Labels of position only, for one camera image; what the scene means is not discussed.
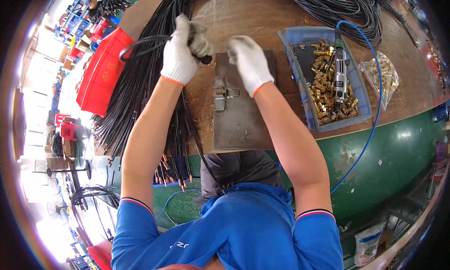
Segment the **person's left hand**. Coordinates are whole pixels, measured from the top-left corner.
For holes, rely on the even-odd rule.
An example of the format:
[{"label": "person's left hand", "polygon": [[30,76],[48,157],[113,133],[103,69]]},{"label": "person's left hand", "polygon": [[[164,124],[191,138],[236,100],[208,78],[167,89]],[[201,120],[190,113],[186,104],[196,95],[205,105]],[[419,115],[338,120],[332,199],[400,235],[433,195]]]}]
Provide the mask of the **person's left hand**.
[{"label": "person's left hand", "polygon": [[200,23],[190,22],[185,15],[179,15],[172,39],[164,47],[161,76],[185,86],[199,67],[198,59],[192,54],[201,58],[214,52],[203,36],[205,32],[206,28]]}]

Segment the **metal plate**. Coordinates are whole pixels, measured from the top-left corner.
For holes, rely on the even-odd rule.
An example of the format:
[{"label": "metal plate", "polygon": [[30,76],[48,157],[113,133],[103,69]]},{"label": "metal plate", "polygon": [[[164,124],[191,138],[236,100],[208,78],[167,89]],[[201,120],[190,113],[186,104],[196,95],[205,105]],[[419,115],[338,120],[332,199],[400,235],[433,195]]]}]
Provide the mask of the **metal plate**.
[{"label": "metal plate", "polygon": [[[265,50],[269,70],[275,77],[273,50]],[[214,111],[213,147],[215,149],[273,149],[255,101],[244,88],[238,69],[228,62],[227,53],[216,54],[216,77],[224,77],[226,88],[239,89],[239,97],[227,98],[224,111]]]}]

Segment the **blue polo shirt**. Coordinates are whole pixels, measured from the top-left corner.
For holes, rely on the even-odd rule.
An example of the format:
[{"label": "blue polo shirt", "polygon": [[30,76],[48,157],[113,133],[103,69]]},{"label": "blue polo shirt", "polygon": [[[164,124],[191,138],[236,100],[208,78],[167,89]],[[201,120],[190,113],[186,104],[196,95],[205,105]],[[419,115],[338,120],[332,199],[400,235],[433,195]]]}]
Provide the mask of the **blue polo shirt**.
[{"label": "blue polo shirt", "polygon": [[158,269],[204,267],[217,254],[226,269],[343,269],[335,219],[307,211],[294,219],[292,195],[261,183],[239,183],[211,199],[202,218],[159,234],[150,209],[123,198],[118,209],[111,266]]}]

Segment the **red basket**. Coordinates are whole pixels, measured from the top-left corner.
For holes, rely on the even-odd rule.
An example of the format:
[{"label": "red basket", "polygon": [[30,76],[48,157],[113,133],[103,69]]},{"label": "red basket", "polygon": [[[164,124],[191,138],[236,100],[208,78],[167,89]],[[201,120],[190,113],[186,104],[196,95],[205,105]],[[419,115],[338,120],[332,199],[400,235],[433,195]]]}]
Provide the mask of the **red basket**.
[{"label": "red basket", "polygon": [[121,28],[107,35],[94,53],[80,85],[76,102],[83,111],[106,115],[109,100],[122,72],[119,53],[134,40]]}]

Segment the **standing fan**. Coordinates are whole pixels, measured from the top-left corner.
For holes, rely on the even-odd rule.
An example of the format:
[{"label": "standing fan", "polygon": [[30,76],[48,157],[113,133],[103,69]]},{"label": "standing fan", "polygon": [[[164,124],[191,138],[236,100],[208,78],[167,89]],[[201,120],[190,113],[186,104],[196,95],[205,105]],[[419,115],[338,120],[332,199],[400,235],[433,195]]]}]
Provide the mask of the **standing fan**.
[{"label": "standing fan", "polygon": [[87,160],[86,160],[86,166],[85,166],[84,169],[72,169],[72,170],[67,170],[67,169],[64,169],[64,170],[51,170],[45,164],[44,161],[36,160],[35,163],[34,163],[34,170],[35,171],[33,173],[45,173],[45,174],[47,174],[47,176],[50,179],[55,179],[55,177],[52,177],[52,174],[54,172],[84,172],[84,171],[86,171],[87,178],[91,179],[91,177],[92,177],[92,174],[91,174],[91,171],[90,171],[90,163]]},{"label": "standing fan", "polygon": [[67,218],[64,213],[67,210],[67,206],[63,202],[48,202],[47,211],[52,220],[60,222],[61,224],[67,223]]}]

